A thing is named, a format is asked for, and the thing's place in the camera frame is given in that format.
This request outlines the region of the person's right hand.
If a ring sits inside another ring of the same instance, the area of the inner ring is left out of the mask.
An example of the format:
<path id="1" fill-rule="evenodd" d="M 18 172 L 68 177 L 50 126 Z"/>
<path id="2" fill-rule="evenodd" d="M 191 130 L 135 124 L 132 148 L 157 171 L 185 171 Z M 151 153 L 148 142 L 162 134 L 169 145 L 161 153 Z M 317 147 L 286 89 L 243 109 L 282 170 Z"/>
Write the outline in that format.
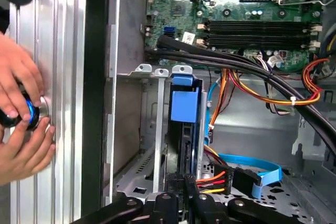
<path id="1" fill-rule="evenodd" d="M 56 145 L 52 142 L 55 127 L 49 125 L 49 121 L 50 118 L 42 118 L 27 143 L 24 143 L 27 121 L 15 127 L 6 143 L 3 142 L 5 130 L 1 126 L 2 186 L 35 175 L 50 164 Z"/>

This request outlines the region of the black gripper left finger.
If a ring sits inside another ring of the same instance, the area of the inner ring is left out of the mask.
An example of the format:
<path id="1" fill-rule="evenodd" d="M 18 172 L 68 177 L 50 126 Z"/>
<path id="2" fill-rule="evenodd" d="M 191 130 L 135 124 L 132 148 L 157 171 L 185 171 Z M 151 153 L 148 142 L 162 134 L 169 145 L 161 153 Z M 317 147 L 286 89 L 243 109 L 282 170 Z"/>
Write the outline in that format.
<path id="1" fill-rule="evenodd" d="M 151 193 L 145 201 L 121 197 L 73 223 L 178 223 L 180 205 L 183 203 L 183 184 L 181 174 L 169 174 L 164 192 Z"/>

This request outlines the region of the person's left hand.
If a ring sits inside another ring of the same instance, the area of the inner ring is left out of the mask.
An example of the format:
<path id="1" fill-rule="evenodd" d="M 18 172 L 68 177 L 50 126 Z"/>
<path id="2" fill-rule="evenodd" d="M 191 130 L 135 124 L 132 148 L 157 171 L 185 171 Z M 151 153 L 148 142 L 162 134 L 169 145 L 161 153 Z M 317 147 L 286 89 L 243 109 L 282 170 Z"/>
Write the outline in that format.
<path id="1" fill-rule="evenodd" d="M 1 109 L 11 118 L 28 121 L 30 110 L 18 86 L 21 83 L 33 105 L 40 106 L 44 94 L 41 74 L 30 54 L 1 34 Z"/>

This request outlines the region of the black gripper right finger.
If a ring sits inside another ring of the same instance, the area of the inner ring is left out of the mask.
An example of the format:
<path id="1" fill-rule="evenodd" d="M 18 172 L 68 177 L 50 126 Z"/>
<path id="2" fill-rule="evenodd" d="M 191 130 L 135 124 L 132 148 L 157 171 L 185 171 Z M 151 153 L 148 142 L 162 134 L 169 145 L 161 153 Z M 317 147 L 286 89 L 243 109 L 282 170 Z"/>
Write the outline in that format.
<path id="1" fill-rule="evenodd" d="M 294 217 L 246 198 L 233 198 L 224 206 L 212 196 L 200 193 L 191 174 L 185 175 L 185 196 L 194 223 L 299 223 Z"/>

